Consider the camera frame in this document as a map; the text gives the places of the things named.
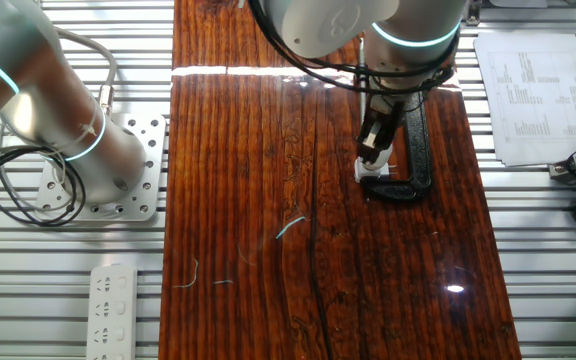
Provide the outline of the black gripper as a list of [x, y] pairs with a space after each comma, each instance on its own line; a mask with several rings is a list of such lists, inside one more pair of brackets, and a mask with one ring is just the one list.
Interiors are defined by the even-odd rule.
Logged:
[[386, 132], [386, 145], [391, 147], [404, 117], [406, 101], [402, 98], [373, 95], [369, 100], [369, 116], [357, 137], [358, 156], [364, 163], [375, 163], [383, 147], [379, 143], [381, 123], [390, 127]]

